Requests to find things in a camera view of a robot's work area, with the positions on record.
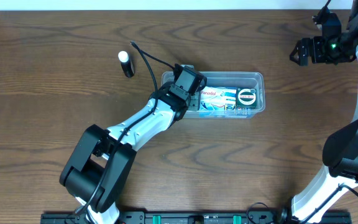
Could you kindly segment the clear plastic container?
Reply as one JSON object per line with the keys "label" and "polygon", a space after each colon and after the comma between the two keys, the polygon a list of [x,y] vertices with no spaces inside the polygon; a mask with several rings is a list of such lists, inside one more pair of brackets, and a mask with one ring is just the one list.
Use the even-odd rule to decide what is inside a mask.
{"label": "clear plastic container", "polygon": [[206,86],[208,87],[228,87],[228,88],[255,88],[257,91],[257,107],[248,116],[240,117],[219,117],[211,116],[200,111],[187,111],[185,118],[232,118],[249,119],[255,114],[265,109],[265,88],[264,79],[258,72],[203,72],[207,77]]}

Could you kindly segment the white Panadol box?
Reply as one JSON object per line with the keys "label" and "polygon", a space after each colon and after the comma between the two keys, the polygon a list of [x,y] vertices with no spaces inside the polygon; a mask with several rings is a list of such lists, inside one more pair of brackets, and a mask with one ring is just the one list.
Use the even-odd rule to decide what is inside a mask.
{"label": "white Panadol box", "polygon": [[235,88],[206,86],[200,92],[200,111],[231,111],[235,108]]}

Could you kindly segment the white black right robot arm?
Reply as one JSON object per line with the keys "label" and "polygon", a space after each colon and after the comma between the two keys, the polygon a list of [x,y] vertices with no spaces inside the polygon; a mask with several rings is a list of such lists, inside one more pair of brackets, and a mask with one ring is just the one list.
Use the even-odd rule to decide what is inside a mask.
{"label": "white black right robot arm", "polygon": [[[324,5],[313,16],[320,36],[302,38],[290,54],[299,66],[308,62],[358,63],[358,0],[352,3],[345,31],[338,16]],[[347,212],[331,212],[330,207],[345,193],[358,197],[358,91],[352,121],[331,134],[323,146],[323,166],[313,180],[276,214],[275,223],[350,223]]]}

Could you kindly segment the green Zam-Buk tin box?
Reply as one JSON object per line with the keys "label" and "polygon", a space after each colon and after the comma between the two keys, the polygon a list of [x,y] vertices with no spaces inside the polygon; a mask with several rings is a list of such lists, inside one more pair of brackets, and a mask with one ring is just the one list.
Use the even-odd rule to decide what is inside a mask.
{"label": "green Zam-Buk tin box", "polygon": [[253,110],[257,106],[257,92],[254,88],[238,88],[236,107],[238,110]]}

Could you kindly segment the blue Cool Fever box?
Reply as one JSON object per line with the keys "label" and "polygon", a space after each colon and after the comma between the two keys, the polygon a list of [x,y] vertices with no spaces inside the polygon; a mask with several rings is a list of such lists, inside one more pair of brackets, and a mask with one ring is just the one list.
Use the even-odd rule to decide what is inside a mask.
{"label": "blue Cool Fever box", "polygon": [[240,116],[248,116],[252,112],[252,110],[238,110],[237,107],[235,110],[226,110],[226,111],[200,111],[202,113],[206,113],[211,116],[219,116],[219,117],[240,117]]}

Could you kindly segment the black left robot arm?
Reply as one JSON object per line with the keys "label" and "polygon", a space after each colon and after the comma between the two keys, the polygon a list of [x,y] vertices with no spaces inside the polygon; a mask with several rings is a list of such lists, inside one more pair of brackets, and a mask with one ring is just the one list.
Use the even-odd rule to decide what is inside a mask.
{"label": "black left robot arm", "polygon": [[202,89],[185,90],[173,82],[151,94],[127,120],[106,129],[88,127],[60,174],[59,182],[81,206],[75,217],[86,223],[115,223],[121,194],[137,151],[184,117],[191,98]]}

